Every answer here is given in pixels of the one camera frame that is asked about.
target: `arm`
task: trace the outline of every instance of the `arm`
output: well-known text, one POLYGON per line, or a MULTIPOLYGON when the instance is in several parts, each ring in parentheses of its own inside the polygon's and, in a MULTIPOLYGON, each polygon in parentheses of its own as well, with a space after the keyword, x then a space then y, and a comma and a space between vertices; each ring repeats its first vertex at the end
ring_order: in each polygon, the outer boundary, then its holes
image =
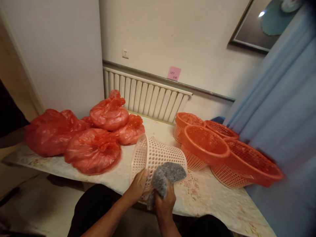
POLYGON ((167 196, 161 199, 156 192, 156 215, 162 237, 181 237, 172 218, 172 210, 176 201, 173 184, 168 183, 167 196))
POLYGON ((82 237, 112 236, 124 213, 141 198, 148 175, 149 170, 139 172, 123 196, 82 237))

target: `wall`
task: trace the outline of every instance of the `wall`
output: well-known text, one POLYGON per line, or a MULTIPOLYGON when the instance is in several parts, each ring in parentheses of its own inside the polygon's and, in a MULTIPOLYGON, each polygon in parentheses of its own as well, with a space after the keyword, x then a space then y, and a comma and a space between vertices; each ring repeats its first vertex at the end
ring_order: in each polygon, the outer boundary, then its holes
POLYGON ((43 107, 88 115, 104 99, 98 0, 0 0, 0 7, 43 107))
POLYGON ((31 95, 23 84, 23 81, 27 80, 27 75, 1 19, 0 79, 25 118, 31 121, 37 117, 38 112, 31 99, 31 95))
POLYGON ((235 98, 263 59, 227 46, 248 2, 100 0, 102 58, 235 98))

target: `white tablecloth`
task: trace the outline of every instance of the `white tablecloth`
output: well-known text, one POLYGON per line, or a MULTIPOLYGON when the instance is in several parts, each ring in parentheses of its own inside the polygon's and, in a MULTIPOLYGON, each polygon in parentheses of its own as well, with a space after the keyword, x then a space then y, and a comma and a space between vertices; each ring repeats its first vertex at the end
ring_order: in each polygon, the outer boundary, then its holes
MULTIPOLYGON (((146 134, 179 147, 173 139, 174 126, 143 117, 146 134)), ((101 183, 119 194, 129 187, 129 174, 135 145, 122 146, 122 158, 112 170, 87 176, 64 161, 64 157, 43 158, 23 146, 3 159, 57 176, 91 183, 101 183)), ((244 189, 229 189, 222 185, 209 168, 188 171, 187 177, 174 186, 177 201, 173 212, 183 216, 200 217, 211 214, 219 218, 228 229, 246 236, 276 236, 244 189)))

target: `pink sticky note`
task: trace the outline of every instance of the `pink sticky note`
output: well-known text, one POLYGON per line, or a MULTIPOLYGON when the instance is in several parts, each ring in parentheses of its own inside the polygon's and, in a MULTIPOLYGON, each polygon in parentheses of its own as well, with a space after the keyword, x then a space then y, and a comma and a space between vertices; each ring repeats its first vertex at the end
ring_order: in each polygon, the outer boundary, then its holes
POLYGON ((181 72, 181 68, 170 67, 167 78, 178 81, 180 72, 181 72))

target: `electrical outlet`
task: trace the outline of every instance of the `electrical outlet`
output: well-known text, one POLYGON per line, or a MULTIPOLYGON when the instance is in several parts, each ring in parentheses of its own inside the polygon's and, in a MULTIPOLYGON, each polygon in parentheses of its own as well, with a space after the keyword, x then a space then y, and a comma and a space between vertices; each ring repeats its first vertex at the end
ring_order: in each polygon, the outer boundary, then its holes
POLYGON ((126 58, 126 59, 129 59, 128 50, 123 49, 122 57, 123 57, 123 58, 126 58))

